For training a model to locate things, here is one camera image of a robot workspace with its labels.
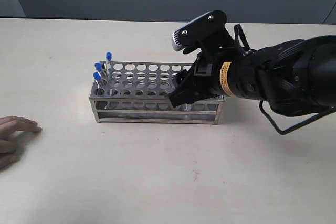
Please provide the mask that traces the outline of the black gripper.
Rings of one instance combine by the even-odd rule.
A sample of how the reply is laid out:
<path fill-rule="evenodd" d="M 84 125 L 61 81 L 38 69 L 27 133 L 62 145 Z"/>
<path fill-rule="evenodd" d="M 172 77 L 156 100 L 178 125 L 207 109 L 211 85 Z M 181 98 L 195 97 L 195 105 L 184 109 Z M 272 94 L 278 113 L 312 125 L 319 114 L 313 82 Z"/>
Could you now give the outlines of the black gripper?
<path fill-rule="evenodd" d="M 198 53 L 194 68 L 183 69 L 173 77 L 175 89 L 167 95 L 167 101 L 173 108 L 220 95 L 260 101 L 262 58 L 260 53 L 217 53 L 207 64 L 203 54 Z"/>

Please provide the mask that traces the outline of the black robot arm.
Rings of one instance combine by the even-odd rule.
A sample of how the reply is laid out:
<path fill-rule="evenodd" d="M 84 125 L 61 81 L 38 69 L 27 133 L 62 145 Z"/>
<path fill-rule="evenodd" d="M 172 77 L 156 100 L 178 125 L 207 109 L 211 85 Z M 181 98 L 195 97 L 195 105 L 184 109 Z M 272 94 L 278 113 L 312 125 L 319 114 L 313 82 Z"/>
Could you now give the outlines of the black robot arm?
<path fill-rule="evenodd" d="M 171 106 L 220 95 L 266 101 L 285 116 L 319 113 L 335 106 L 335 36 L 287 41 L 259 50 L 231 37 L 211 38 L 189 70 L 174 78 Z"/>

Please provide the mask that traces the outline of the bare human hand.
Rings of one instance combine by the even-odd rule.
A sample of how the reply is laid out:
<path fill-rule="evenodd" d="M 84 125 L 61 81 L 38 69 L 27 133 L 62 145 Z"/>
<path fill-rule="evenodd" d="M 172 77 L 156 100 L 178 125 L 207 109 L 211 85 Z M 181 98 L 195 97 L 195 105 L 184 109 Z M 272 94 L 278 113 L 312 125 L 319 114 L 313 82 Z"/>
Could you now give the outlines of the bare human hand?
<path fill-rule="evenodd" d="M 1 118 L 1 170 L 8 168 L 18 158 L 15 152 L 18 144 L 11 140 L 16 132 L 39 133 L 42 128 L 36 121 L 18 116 L 6 116 Z"/>

